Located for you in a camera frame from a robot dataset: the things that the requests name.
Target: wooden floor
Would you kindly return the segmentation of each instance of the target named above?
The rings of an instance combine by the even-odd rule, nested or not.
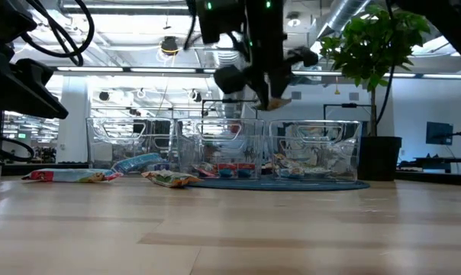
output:
[[[254,192],[5,179],[4,274],[461,275],[461,186]]]

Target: black plant pot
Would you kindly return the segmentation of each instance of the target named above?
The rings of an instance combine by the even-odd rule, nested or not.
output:
[[[359,149],[359,180],[395,179],[401,137],[362,137]]]

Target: clear plastic bin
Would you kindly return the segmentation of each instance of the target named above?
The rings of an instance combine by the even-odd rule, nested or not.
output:
[[[168,118],[87,118],[89,163],[111,169],[120,160],[158,153],[177,170],[174,120]],[[154,164],[138,171],[154,170]]]
[[[264,128],[256,119],[178,120],[181,171],[201,178],[258,179]]]
[[[360,135],[357,121],[271,121],[273,175],[278,180],[354,182]]]

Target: food packaging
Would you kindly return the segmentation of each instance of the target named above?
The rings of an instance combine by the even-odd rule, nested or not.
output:
[[[41,169],[30,172],[23,180],[68,183],[100,183],[122,176],[121,173],[105,169]]]
[[[186,173],[172,172],[168,170],[145,172],[142,173],[142,176],[155,184],[169,188],[182,188],[189,183],[202,181],[199,178]]]
[[[150,153],[118,161],[111,169],[115,172],[127,174],[143,169],[149,164],[164,162],[165,160],[158,153]]]

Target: white column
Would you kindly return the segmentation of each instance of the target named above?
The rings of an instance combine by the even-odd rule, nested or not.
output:
[[[90,114],[90,97],[87,77],[64,76],[61,104],[68,110],[69,115],[60,121],[56,148],[57,163],[88,161],[86,118]]]

